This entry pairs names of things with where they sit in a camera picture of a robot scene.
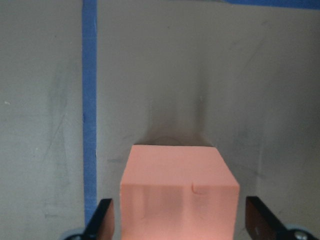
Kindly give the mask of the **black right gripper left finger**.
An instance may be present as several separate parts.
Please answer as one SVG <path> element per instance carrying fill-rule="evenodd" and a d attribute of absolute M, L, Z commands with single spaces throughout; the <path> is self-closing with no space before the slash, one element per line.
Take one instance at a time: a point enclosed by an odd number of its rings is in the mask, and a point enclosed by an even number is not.
<path fill-rule="evenodd" d="M 83 240 L 112 240 L 115 232 L 115 210 L 112 198 L 100 200 L 82 233 Z"/>

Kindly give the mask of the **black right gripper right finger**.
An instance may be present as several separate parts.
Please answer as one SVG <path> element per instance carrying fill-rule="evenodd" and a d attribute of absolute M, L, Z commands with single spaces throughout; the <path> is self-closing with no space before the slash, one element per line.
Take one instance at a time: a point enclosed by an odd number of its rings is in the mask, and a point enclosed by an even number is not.
<path fill-rule="evenodd" d="M 257 196 L 245 199 L 245 229 L 252 240 L 279 240 L 288 231 Z"/>

